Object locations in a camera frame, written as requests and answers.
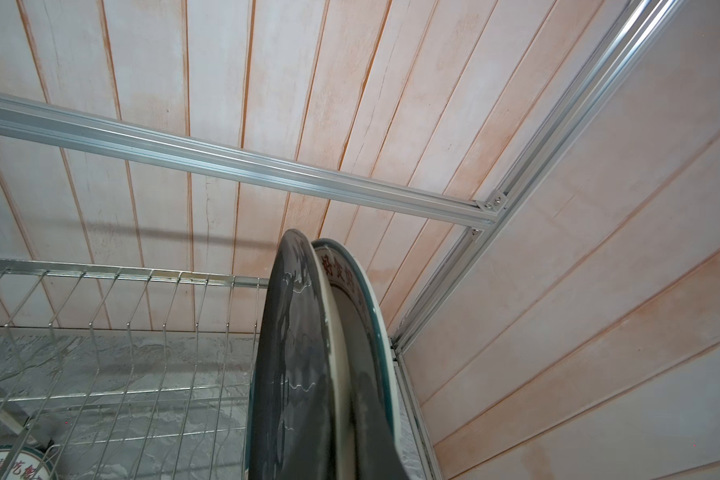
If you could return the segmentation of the black round plate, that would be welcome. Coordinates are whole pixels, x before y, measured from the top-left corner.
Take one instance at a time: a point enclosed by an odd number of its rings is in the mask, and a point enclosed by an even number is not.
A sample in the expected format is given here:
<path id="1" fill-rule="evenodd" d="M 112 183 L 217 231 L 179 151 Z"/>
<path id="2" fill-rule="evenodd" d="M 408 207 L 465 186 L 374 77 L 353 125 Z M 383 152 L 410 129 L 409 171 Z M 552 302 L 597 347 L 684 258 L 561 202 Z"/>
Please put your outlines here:
<path id="1" fill-rule="evenodd" d="M 250 389 L 247 479 L 353 479 L 350 369 L 310 240 L 286 231 L 269 278 Z"/>

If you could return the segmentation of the white plate green lettered rim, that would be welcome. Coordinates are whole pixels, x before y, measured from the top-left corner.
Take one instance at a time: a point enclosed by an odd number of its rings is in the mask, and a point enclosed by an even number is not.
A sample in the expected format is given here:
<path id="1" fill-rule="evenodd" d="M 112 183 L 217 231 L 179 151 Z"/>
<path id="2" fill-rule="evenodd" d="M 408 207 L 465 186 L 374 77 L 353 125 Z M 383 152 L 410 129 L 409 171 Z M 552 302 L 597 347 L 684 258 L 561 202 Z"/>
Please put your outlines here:
<path id="1" fill-rule="evenodd" d="M 351 406 L 354 375 L 367 373 L 384 409 L 398 452 L 399 401 L 393 361 L 371 282 L 359 261 L 341 243 L 318 239 L 312 245 L 330 283 L 342 322 L 350 365 Z"/>

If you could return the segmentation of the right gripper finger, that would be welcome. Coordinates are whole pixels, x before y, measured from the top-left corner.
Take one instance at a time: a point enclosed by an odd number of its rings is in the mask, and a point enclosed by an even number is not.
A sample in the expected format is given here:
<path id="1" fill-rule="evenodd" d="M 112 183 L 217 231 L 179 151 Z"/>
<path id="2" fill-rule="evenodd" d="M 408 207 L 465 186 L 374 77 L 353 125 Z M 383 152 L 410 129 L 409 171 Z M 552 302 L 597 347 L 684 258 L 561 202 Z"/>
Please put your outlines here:
<path id="1" fill-rule="evenodd" d="M 354 375 L 352 409 L 356 439 L 356 478 L 408 479 L 395 448 L 384 409 L 367 373 Z"/>

